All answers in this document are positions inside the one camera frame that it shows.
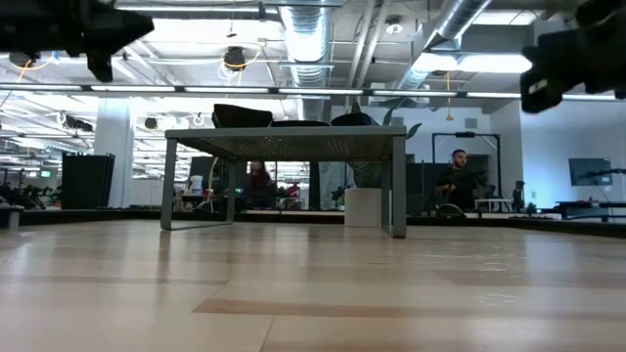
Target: man with beard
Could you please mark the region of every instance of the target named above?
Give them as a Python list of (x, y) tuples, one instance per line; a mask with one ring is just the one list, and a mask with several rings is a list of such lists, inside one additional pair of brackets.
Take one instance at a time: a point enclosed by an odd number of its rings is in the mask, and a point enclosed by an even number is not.
[(453, 163), (437, 180), (437, 191), (447, 197), (447, 203), (455, 204), (463, 211), (475, 209), (473, 191), (476, 180), (466, 170), (468, 154), (464, 150), (452, 153)]

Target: television screen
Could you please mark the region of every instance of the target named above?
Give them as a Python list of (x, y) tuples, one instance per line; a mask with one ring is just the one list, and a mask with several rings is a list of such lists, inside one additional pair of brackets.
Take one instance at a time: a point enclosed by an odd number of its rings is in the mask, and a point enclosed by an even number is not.
[(572, 186), (612, 186), (610, 174), (590, 176), (595, 172), (610, 170), (608, 158), (571, 158), (569, 160), (569, 177)]

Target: wooden floor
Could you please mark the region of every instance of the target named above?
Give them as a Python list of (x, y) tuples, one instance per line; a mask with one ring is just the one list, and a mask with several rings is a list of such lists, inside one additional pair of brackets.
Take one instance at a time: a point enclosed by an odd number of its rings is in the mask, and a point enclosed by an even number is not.
[(0, 235), (0, 351), (626, 351), (626, 241), (157, 221)]

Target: metal table leg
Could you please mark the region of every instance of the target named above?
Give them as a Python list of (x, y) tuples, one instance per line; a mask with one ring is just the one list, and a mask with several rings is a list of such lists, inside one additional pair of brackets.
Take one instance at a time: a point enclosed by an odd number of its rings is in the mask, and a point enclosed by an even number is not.
[(237, 163), (228, 163), (228, 200), (226, 206), (226, 222), (235, 221), (235, 197), (237, 196)]
[(160, 227), (172, 230), (172, 208), (174, 201), (174, 176), (176, 172), (176, 148), (178, 141), (167, 140), (165, 152), (165, 176), (163, 178), (163, 199), (160, 205)]
[(382, 162), (382, 195), (380, 197), (382, 201), (382, 206), (380, 207), (381, 215), (380, 215), (380, 223), (382, 224), (382, 228), (387, 230), (389, 233), (391, 231), (391, 224), (389, 223), (389, 207), (390, 207), (390, 199), (389, 199), (389, 191), (391, 190), (391, 161), (385, 160)]
[(392, 220), (391, 234), (395, 239), (407, 237), (407, 159), (406, 136), (393, 137), (392, 157)]

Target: desk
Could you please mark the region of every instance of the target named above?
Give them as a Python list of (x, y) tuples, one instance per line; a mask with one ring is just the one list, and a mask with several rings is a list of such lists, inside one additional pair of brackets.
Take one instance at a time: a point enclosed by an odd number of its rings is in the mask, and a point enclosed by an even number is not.
[(588, 201), (558, 201), (558, 204), (558, 212), (562, 220), (601, 218), (603, 222), (607, 222), (609, 217), (624, 217), (620, 215), (611, 216), (609, 213), (611, 208), (626, 208), (626, 202), (623, 201), (598, 203), (590, 203)]
[(23, 213), (23, 207), (18, 205), (0, 205), (0, 228), (8, 229), (10, 233), (14, 233), (20, 226), (20, 214)]
[[(380, 161), (382, 162), (380, 215), (382, 226), (394, 238), (406, 238), (405, 126), (168, 130), (165, 131), (165, 138), (167, 150), (160, 214), (163, 230), (179, 230), (172, 229), (171, 221), (176, 148), (180, 143), (227, 161), (230, 165), (229, 185), (235, 184), (237, 164), (240, 162)], [(234, 221), (234, 200), (235, 188), (229, 187), (226, 224), (232, 224)]]
[(507, 206), (508, 210), (511, 211), (513, 208), (511, 206), (511, 201), (508, 199), (501, 199), (501, 198), (493, 198), (493, 199), (477, 199), (474, 201), (474, 205), (476, 207), (476, 209), (478, 209), (478, 206), (481, 203), (488, 203), (489, 206), (489, 211), (491, 212), (491, 204), (493, 203), (500, 203), (500, 212), (502, 212), (504, 205)]

